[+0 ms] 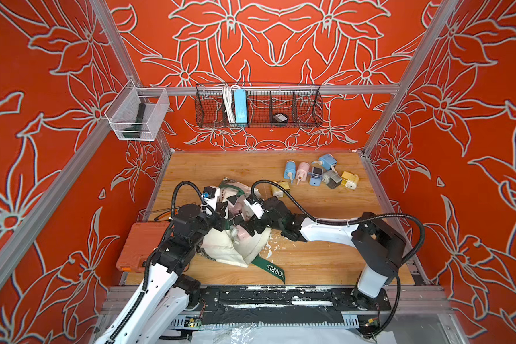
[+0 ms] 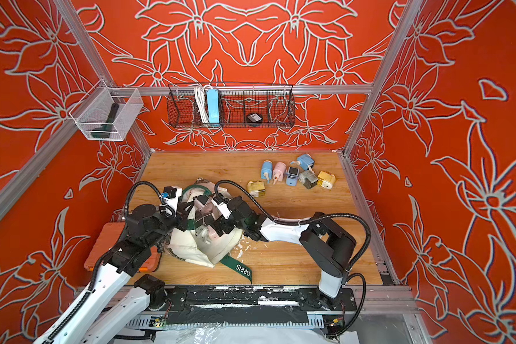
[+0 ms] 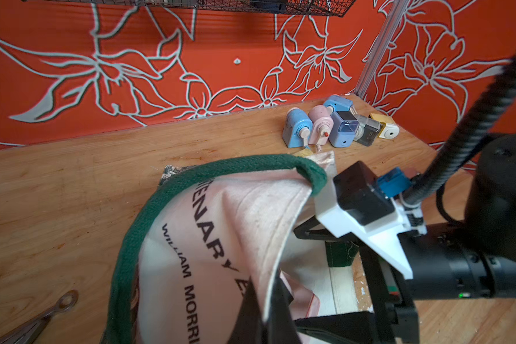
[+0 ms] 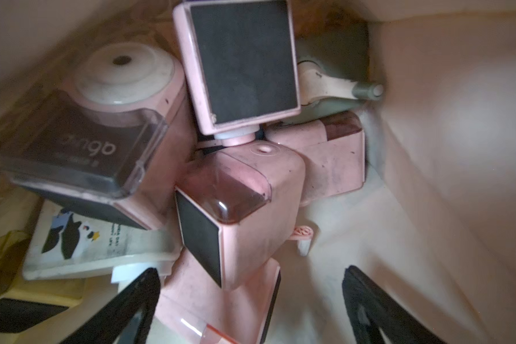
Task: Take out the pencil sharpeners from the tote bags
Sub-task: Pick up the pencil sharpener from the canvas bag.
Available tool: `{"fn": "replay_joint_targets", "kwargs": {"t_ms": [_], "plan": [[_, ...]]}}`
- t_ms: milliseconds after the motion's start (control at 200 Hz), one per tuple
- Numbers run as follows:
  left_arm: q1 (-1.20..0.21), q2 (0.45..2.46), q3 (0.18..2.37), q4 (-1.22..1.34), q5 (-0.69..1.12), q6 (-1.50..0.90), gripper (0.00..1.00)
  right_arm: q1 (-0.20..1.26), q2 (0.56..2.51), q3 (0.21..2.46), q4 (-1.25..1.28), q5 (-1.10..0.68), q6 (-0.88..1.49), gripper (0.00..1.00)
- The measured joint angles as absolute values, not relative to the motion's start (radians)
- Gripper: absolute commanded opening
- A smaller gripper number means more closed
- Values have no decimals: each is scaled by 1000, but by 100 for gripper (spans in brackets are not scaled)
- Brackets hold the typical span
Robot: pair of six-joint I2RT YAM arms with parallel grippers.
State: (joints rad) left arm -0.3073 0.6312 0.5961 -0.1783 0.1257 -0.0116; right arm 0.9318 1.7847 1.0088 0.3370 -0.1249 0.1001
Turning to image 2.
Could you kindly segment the white canvas tote bag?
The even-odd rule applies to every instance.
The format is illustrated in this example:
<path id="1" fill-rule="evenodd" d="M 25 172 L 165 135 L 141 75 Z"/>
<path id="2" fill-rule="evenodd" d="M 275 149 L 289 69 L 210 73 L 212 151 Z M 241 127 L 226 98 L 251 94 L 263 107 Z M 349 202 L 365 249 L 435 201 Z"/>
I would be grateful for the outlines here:
<path id="1" fill-rule="evenodd" d="M 163 250 L 180 261 L 203 267 L 213 268 L 221 263 L 252 282 L 252 270 L 230 254 L 243 238 L 243 230 L 235 227 L 226 234 L 222 230 L 216 231 L 213 225 L 195 225 L 195 204 L 213 203 L 214 196 L 214 183 L 201 178 L 182 190 L 177 214 L 189 215 L 192 230 L 172 229 L 162 244 Z"/>

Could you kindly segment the pink square pencil sharpener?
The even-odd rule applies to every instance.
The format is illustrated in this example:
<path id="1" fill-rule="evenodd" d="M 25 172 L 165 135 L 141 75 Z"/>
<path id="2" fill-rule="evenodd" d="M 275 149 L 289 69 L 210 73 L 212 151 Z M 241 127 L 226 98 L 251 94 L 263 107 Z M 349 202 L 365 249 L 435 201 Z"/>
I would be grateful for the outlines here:
<path id="1" fill-rule="evenodd" d="M 220 213 L 212 202 L 208 202 L 205 205 L 196 203 L 195 212 L 195 225 L 199 226 L 212 226 L 213 223 L 219 218 Z"/>

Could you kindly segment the blue pencil sharpener pink cap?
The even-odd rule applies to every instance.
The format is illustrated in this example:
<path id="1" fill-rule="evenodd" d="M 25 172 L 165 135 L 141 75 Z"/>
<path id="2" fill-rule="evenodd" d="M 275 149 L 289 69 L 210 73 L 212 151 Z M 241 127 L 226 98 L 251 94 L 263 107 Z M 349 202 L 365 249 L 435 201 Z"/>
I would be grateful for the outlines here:
<path id="1" fill-rule="evenodd" d="M 266 160 L 262 163 L 260 178 L 270 182 L 272 178 L 273 164 L 270 160 Z"/>

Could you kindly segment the light blue small sharpener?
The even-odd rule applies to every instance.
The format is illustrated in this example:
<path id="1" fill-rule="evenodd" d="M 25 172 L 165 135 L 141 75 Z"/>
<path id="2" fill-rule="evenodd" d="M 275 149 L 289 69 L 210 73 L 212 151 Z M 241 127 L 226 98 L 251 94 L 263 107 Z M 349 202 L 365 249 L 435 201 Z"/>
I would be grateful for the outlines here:
<path id="1" fill-rule="evenodd" d="M 285 174 L 286 184 L 288 186 L 297 186 L 300 170 L 298 167 L 289 167 Z"/>

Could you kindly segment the blue square pencil sharpener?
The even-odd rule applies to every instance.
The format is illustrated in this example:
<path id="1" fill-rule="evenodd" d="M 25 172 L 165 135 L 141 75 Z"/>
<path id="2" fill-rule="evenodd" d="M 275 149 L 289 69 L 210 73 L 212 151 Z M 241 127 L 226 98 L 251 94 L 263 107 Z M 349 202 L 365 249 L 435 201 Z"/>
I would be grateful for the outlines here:
<path id="1" fill-rule="evenodd" d="M 312 168 L 315 165 L 315 160 L 311 157 L 310 154 L 302 154 L 298 156 L 295 161 L 290 163 L 291 167 L 298 167 L 304 171 L 312 171 Z"/>

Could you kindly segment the yellow white pencil sharpener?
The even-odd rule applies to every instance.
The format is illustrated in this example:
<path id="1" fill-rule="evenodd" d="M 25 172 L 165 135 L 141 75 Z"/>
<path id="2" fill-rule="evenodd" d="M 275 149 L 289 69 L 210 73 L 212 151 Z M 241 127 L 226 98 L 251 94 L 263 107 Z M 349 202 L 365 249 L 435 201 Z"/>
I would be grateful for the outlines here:
<path id="1" fill-rule="evenodd" d="M 336 177 L 334 174 L 321 171 L 318 174 L 318 185 L 324 189 L 332 189 L 336 182 Z"/>

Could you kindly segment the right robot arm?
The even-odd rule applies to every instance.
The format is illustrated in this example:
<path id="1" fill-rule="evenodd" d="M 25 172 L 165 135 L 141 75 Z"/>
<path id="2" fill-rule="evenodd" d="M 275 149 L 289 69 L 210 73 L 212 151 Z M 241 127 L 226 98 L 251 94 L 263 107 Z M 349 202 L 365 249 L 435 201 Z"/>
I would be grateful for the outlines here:
<path id="1" fill-rule="evenodd" d="M 256 213 L 240 196 L 229 199 L 223 195 L 219 191 L 222 184 L 238 188 L 260 213 Z M 302 246 L 321 270 L 318 292 L 328 300 L 335 300 L 342 286 L 354 276 L 351 270 L 371 242 L 371 228 L 360 216 L 317 212 L 306 219 L 282 219 L 267 212 L 245 188 L 231 180 L 215 183 L 212 203 L 220 212 L 219 219 L 212 225 L 219 235 L 238 228 L 255 242 L 287 242 Z M 356 239 L 336 219 L 351 219 L 362 226 L 365 239 L 358 251 L 355 251 Z"/>

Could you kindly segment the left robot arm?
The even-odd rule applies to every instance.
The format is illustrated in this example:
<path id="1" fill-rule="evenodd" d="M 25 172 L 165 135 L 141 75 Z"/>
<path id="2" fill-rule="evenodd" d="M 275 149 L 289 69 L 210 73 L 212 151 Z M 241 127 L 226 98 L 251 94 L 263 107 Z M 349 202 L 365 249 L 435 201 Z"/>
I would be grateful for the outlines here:
<path id="1" fill-rule="evenodd" d="M 130 210 L 130 201 L 139 186 L 150 187 L 159 205 L 143 204 Z M 125 226 L 118 241 L 97 260 L 88 285 L 36 343 L 109 343 L 152 302 L 164 304 L 164 283 L 144 275 L 122 301 L 104 310 L 149 259 L 152 247 L 163 243 L 179 225 L 177 209 L 182 194 L 178 186 L 160 191 L 148 181 L 139 181 L 130 188 L 124 206 Z"/>

